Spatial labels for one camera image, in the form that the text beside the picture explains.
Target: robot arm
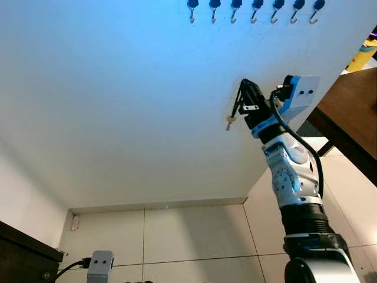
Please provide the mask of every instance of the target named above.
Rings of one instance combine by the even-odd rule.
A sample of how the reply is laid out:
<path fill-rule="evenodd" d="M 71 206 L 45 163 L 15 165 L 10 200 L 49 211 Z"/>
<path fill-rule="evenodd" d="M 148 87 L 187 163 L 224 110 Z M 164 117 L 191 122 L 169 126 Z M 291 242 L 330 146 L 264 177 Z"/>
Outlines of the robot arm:
<path fill-rule="evenodd" d="M 266 100 L 255 83 L 244 79 L 230 117 L 234 119 L 237 109 L 247 114 L 244 119 L 253 137 L 263 143 L 286 232 L 283 247 L 290 257 L 285 281 L 356 283 L 347 244 L 329 226 L 323 208 L 320 160 L 284 123 L 311 104 L 318 84 L 318 76 L 289 75 Z M 307 150 L 317 157 L 316 162 Z"/>

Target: wooden table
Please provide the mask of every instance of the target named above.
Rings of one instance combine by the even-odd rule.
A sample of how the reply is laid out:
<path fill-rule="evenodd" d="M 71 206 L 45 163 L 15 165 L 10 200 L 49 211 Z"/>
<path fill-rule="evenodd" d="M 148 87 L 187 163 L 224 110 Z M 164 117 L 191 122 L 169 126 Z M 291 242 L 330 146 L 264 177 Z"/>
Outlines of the wooden table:
<path fill-rule="evenodd" d="M 377 186 L 377 68 L 341 75 L 307 118 Z"/>

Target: white tile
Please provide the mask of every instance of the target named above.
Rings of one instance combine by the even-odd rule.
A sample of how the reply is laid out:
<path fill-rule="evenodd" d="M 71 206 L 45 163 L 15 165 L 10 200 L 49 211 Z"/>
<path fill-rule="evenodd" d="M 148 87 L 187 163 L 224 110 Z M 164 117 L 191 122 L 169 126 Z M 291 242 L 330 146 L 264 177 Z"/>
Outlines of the white tile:
<path fill-rule="evenodd" d="M 377 245 L 363 246 L 363 250 L 373 269 L 377 272 Z"/>
<path fill-rule="evenodd" d="M 267 169 L 249 192 L 243 204 L 259 255 L 284 252 L 285 231 Z"/>
<path fill-rule="evenodd" d="M 85 283 L 87 281 L 87 269 L 69 270 L 61 275 L 58 283 Z M 141 281 L 143 276 L 142 265 L 115 266 L 110 273 L 108 283 L 125 283 Z"/>
<path fill-rule="evenodd" d="M 376 283 L 377 275 L 369 263 L 362 247 L 350 248 L 349 253 L 351 255 L 353 268 L 355 269 L 360 283 Z"/>
<path fill-rule="evenodd" d="M 323 191 L 323 204 L 331 227 L 344 237 L 349 246 L 358 246 L 355 234 L 326 184 Z M 267 169 L 253 186 L 244 207 L 258 254 L 284 252 L 285 231 L 271 186 L 270 169 Z"/>
<path fill-rule="evenodd" d="M 154 283 L 264 283 L 256 256 L 147 264 L 144 280 Z"/>
<path fill-rule="evenodd" d="M 284 283 L 285 266 L 289 262 L 287 254 L 259 256 L 266 283 Z"/>
<path fill-rule="evenodd" d="M 96 250 L 112 251 L 114 265 L 141 264 L 143 211 L 81 215 L 76 231 L 63 231 L 59 248 L 68 252 L 59 268 L 91 256 Z"/>
<path fill-rule="evenodd" d="M 316 151 L 320 150 L 329 140 L 326 137 L 303 137 Z M 335 146 L 325 156 L 343 156 L 344 154 Z"/>
<path fill-rule="evenodd" d="M 145 211 L 144 262 L 255 254 L 242 205 Z"/>
<path fill-rule="evenodd" d="M 377 243 L 377 188 L 346 157 L 322 158 L 330 187 L 361 245 Z"/>

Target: black cable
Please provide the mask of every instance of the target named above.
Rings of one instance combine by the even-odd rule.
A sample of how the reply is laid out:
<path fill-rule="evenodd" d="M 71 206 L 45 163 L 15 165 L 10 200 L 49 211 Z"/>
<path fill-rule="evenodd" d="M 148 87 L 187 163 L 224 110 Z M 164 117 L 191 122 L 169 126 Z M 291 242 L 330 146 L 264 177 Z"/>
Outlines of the black cable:
<path fill-rule="evenodd" d="M 278 120 L 278 122 L 283 126 L 283 128 L 290 133 L 292 137 L 294 137 L 299 143 L 301 143 L 303 146 L 305 146 L 308 151 L 313 155 L 314 160 L 317 165 L 317 170 L 318 170 L 318 182 L 319 182 L 319 190 L 318 193 L 321 198 L 323 198 L 323 170 L 322 170 L 322 164 L 320 162 L 320 158 L 318 153 L 306 142 L 304 141 L 298 134 L 296 134 L 283 120 L 281 117 L 280 113 L 277 111 L 276 106 L 273 102 L 274 99 L 274 93 L 271 93 L 270 95 L 270 106 L 272 109 L 272 112 L 275 116 L 275 118 Z"/>
<path fill-rule="evenodd" d="M 51 282 L 55 282 L 56 279 L 58 279 L 63 273 L 65 273 L 66 271 L 68 271 L 69 269 L 71 269 L 72 267 L 76 266 L 76 265 L 82 265 L 84 263 L 84 261 L 77 261 L 77 262 L 74 262 L 73 264 L 70 264 L 69 266 L 67 266 L 66 268 L 64 268 L 63 270 L 61 270 L 57 276 L 54 277 L 54 279 L 52 279 Z"/>

